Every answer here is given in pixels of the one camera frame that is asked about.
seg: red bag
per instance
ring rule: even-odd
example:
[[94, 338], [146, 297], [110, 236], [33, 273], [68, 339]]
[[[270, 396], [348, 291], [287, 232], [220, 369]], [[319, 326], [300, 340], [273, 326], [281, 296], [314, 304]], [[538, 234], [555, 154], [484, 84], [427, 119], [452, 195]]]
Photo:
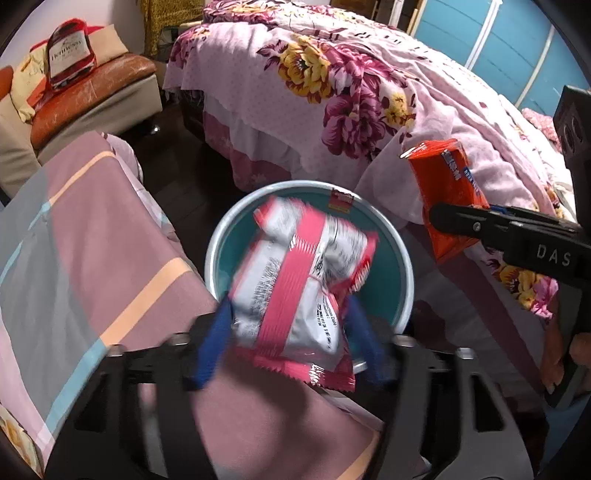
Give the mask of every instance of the red bag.
[[49, 84], [59, 92], [88, 75], [96, 67], [86, 22], [72, 18], [57, 27], [47, 40]]
[[462, 144], [455, 138], [427, 141], [403, 153], [402, 157], [408, 158], [423, 197], [423, 220], [437, 263], [477, 243], [474, 238], [441, 233], [429, 221], [431, 207], [440, 202], [489, 207], [468, 168], [469, 161]]
[[296, 199], [270, 198], [230, 300], [236, 352], [256, 367], [335, 390], [355, 388], [346, 295], [369, 274], [378, 237]]

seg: leather sofa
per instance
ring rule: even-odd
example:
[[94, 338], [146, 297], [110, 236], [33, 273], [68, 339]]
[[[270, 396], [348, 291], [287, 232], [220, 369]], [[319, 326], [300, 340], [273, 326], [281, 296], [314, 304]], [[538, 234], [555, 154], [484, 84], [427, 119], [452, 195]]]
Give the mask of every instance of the leather sofa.
[[0, 187], [18, 189], [68, 143], [87, 131], [120, 134], [162, 110], [154, 62], [126, 53], [51, 98], [23, 123], [12, 104], [12, 67], [0, 70]]

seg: striped blanket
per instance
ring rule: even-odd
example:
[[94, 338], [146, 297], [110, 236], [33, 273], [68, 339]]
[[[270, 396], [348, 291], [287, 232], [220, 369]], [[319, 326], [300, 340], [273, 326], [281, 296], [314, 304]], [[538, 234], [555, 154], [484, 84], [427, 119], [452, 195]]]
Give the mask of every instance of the striped blanket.
[[[84, 134], [0, 213], [0, 403], [44, 464], [109, 345], [157, 345], [215, 308], [172, 225], [113, 145]], [[149, 437], [150, 395], [144, 400]], [[222, 480], [355, 480], [378, 438], [306, 385], [235, 358], [193, 405]], [[158, 446], [147, 449], [164, 473]]]

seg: bed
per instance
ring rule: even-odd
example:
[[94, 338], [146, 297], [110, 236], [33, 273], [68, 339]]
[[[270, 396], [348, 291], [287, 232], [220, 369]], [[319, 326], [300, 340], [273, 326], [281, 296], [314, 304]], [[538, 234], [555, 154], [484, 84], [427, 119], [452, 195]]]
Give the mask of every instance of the bed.
[[200, 111], [206, 141], [242, 190], [314, 179], [377, 206], [413, 261], [416, 337], [431, 348], [472, 347], [516, 409], [540, 408], [556, 282], [481, 245], [436, 265], [416, 181], [400, 159], [421, 141], [458, 138], [491, 203], [571, 218], [562, 156], [510, 102], [396, 29], [281, 0], [209, 4], [176, 40], [164, 87]]

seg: brown cushion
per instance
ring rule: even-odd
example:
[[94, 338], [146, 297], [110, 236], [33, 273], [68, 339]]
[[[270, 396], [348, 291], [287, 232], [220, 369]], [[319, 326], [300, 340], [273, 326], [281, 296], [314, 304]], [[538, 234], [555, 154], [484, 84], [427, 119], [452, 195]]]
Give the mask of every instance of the brown cushion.
[[0, 69], [0, 100], [10, 93], [12, 74], [12, 67], [4, 67], [3, 69]]
[[150, 59], [126, 53], [111, 60], [59, 95], [49, 100], [33, 119], [31, 144], [40, 150], [69, 123], [88, 112], [115, 92], [152, 75]]

